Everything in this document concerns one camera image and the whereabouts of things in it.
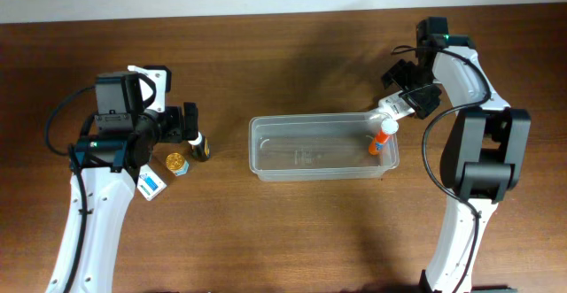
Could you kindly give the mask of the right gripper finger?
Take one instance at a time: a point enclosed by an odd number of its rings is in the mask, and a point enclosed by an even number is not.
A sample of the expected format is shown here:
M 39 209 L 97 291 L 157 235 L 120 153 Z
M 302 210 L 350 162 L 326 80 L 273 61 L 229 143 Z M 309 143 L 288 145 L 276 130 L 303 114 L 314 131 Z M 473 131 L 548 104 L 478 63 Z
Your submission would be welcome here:
M 390 88 L 392 85 L 397 86 L 399 89 L 406 89 L 406 61 L 399 60 L 381 77 L 381 82 L 385 89 Z
M 403 91 L 400 97 L 415 111 L 418 119 L 424 120 L 440 104 L 441 89 L 435 84 L 428 84 L 419 89 Z

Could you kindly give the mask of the white pump bottle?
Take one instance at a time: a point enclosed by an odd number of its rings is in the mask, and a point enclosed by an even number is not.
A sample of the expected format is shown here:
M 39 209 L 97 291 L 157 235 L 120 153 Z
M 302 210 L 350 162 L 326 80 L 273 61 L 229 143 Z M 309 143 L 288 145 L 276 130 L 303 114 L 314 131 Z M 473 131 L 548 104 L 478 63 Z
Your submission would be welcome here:
M 401 91 L 398 91 L 380 99 L 372 112 L 387 114 L 394 120 L 413 116 L 416 111 L 400 95 Z

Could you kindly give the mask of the orange tablet tube white cap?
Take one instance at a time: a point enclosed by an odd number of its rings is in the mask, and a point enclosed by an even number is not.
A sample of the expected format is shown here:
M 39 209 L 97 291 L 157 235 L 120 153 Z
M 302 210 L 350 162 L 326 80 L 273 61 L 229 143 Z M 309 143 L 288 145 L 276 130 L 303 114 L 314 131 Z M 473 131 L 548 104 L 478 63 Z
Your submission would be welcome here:
M 369 153 L 373 156 L 378 155 L 390 138 L 399 130 L 399 124 L 396 120 L 385 119 L 380 124 L 380 130 L 374 136 L 369 145 Z

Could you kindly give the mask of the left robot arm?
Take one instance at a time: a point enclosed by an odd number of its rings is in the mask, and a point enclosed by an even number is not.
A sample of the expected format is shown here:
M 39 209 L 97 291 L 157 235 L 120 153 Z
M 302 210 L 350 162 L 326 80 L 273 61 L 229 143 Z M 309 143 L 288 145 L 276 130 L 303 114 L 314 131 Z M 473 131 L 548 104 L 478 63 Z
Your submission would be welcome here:
M 166 66 L 129 66 L 101 73 L 90 86 L 97 109 L 62 153 L 72 171 L 71 196 L 49 292 L 112 290 L 121 227 L 156 144 L 187 142 L 195 158 L 210 158 L 197 106 L 165 104 L 171 82 Z

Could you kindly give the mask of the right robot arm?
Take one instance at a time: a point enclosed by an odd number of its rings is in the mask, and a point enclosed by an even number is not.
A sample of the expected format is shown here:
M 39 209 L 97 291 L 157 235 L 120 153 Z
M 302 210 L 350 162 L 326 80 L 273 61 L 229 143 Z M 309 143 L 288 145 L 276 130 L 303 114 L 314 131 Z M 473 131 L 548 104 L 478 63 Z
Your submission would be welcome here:
M 424 130 L 422 159 L 428 158 L 432 129 L 456 116 L 439 162 L 425 171 L 446 194 L 447 207 L 437 248 L 421 272 L 422 292 L 471 292 L 472 271 L 485 228 L 505 194 L 518 183 L 531 127 L 525 109 L 515 109 L 493 88 L 482 70 L 476 46 L 467 35 L 452 35 L 444 17 L 416 25 L 416 45 L 392 50 L 413 52 L 415 61 L 399 60 L 382 76 L 396 85 L 402 102 L 389 113 L 431 118 Z

